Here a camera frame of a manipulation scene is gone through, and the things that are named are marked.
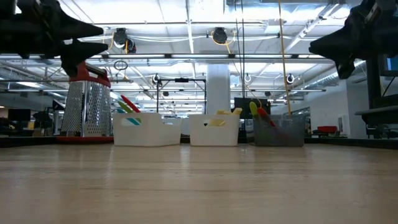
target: metal pipe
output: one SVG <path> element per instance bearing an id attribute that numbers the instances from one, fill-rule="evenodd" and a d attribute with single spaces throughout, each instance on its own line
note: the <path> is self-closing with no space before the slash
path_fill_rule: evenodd
<path id="1" fill-rule="evenodd" d="M 6 91 L 0 91 L 2 93 L 4 92 L 67 92 L 68 90 L 38 90 L 38 89 L 11 89 L 11 90 L 6 90 Z M 126 93 L 147 93 L 147 92 L 156 92 L 156 89 L 146 89 L 146 90 L 125 90 L 125 89 L 112 89 L 111 91 L 114 92 L 126 92 Z M 203 92 L 201 89 L 163 89 L 159 91 L 169 91 L 169 92 Z M 241 89 L 231 89 L 232 92 L 242 92 Z M 244 91 L 252 91 L 252 92 L 262 92 L 262 91 L 270 91 L 270 92 L 285 92 L 285 90 L 276 90 L 276 89 L 268 89 L 268 88 L 258 88 L 258 89 L 251 89 L 247 90 L 245 89 Z M 302 92 L 302 93 L 311 93 L 311 92 L 323 92 L 326 91 L 324 89 L 321 90 L 289 90 L 289 91 L 296 91 L 296 92 Z"/>
<path id="2" fill-rule="evenodd" d="M 236 22 L 191 22 L 193 26 L 214 26 L 214 25 L 231 25 L 235 26 Z M 245 25 L 258 25 L 264 26 L 265 23 L 262 21 L 251 21 L 245 22 Z M 98 27 L 126 27 L 126 26 L 183 26 L 187 25 L 185 22 L 122 22 L 122 23 L 93 23 L 94 26 Z"/>
<path id="3" fill-rule="evenodd" d="M 21 74 L 24 73 L 27 76 L 31 76 L 32 75 L 32 76 L 34 76 L 36 78 L 43 78 L 41 75 L 39 75 L 39 74 L 37 74 L 35 72 L 31 72 L 30 70 L 23 69 L 21 67 L 18 67 L 16 65 L 11 64 L 11 63 L 0 61 L 0 64 L 3 64 L 3 65 L 5 65 L 5 66 L 7 66 L 9 68 L 12 68 L 12 69 L 16 70 L 18 73 L 21 73 Z M 36 81 L 36 80 L 19 80 L 19 82 L 31 82 L 31 81 Z"/>
<path id="4" fill-rule="evenodd" d="M 69 80 L 0 80 L 0 83 L 17 83 L 17 82 L 30 82 L 30 83 L 70 83 Z M 131 83 L 131 80 L 110 80 L 111 83 L 123 82 Z"/>

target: computer monitor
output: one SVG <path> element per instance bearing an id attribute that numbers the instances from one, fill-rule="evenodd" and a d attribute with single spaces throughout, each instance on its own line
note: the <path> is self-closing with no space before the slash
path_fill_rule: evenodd
<path id="1" fill-rule="evenodd" d="M 268 114 L 271 114 L 271 104 L 267 99 L 259 99 L 261 101 L 262 107 Z M 250 111 L 250 102 L 255 102 L 258 108 L 260 108 L 260 102 L 255 98 L 235 98 L 234 107 L 242 108 L 241 119 L 253 119 L 253 115 Z"/>
<path id="2" fill-rule="evenodd" d="M 30 121 L 30 109 L 8 109 L 8 119 L 11 121 Z"/>
<path id="3" fill-rule="evenodd" d="M 398 56 L 388 58 L 387 55 L 380 56 L 380 76 L 395 77 L 398 76 Z"/>

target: yellow object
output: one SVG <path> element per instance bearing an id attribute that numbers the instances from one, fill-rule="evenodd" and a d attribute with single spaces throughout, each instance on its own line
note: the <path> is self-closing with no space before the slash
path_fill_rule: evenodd
<path id="1" fill-rule="evenodd" d="M 118 103 L 126 113 L 132 113 L 132 109 L 128 105 L 125 105 L 122 101 L 118 101 Z"/>
<path id="2" fill-rule="evenodd" d="M 231 113 L 229 111 L 225 111 L 225 110 L 218 110 L 217 111 L 217 115 L 240 115 L 242 113 L 242 108 L 235 108 L 235 110 Z M 210 120 L 210 122 L 207 124 L 207 126 L 211 126 L 211 127 L 220 127 L 220 126 L 224 126 L 225 125 L 225 121 L 222 119 L 212 119 Z"/>
<path id="3" fill-rule="evenodd" d="M 34 121 L 29 121 L 27 123 L 27 129 L 29 129 L 29 130 L 35 129 L 35 122 Z"/>
<path id="4" fill-rule="evenodd" d="M 227 113 L 227 111 L 225 111 L 225 110 L 218 110 L 216 112 L 217 115 L 225 115 L 226 113 Z M 211 126 L 211 127 L 219 126 L 222 122 L 223 122 L 223 120 L 220 120 L 220 119 L 212 119 L 207 124 L 207 126 Z"/>
<path id="5" fill-rule="evenodd" d="M 250 107 L 250 112 L 253 116 L 257 115 L 257 105 L 255 104 L 255 102 L 250 102 L 249 104 Z"/>
<path id="6" fill-rule="evenodd" d="M 242 108 L 235 108 L 235 110 L 232 112 L 233 115 L 241 115 L 242 113 Z"/>

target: red object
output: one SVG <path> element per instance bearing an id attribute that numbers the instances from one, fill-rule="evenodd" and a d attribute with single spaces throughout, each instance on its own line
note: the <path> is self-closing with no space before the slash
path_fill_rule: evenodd
<path id="1" fill-rule="evenodd" d="M 333 133 L 336 133 L 337 127 L 336 126 L 319 126 L 318 131 L 320 131 L 322 133 L 333 134 Z"/>
<path id="2" fill-rule="evenodd" d="M 271 120 L 268 113 L 263 108 L 258 108 L 257 113 L 260 115 L 260 117 L 264 118 L 267 122 L 269 122 L 269 124 L 272 127 L 275 127 L 275 123 Z"/>
<path id="3" fill-rule="evenodd" d="M 94 67 L 92 65 L 86 65 L 86 62 L 82 62 L 77 66 L 77 76 L 69 78 L 69 81 L 91 81 L 111 88 L 111 82 L 108 79 L 108 73 L 106 70 Z"/>
<path id="4" fill-rule="evenodd" d="M 139 111 L 139 109 L 134 105 L 134 103 L 132 103 L 129 99 L 127 99 L 125 96 L 121 95 L 123 101 L 125 103 L 127 103 L 127 105 L 129 105 L 129 107 L 131 107 L 131 109 L 133 111 L 135 111 L 136 113 L 141 113 L 141 111 Z"/>

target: white plastic bin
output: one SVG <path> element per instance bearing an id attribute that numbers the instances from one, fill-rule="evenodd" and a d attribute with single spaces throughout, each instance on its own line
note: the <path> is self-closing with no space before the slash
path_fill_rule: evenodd
<path id="1" fill-rule="evenodd" d="M 224 121 L 224 125 L 205 125 L 214 119 Z M 191 146 L 237 146 L 239 115 L 190 115 L 189 130 Z"/>
<path id="2" fill-rule="evenodd" d="M 169 146 L 180 144 L 181 121 L 158 113 L 113 114 L 115 146 Z"/>

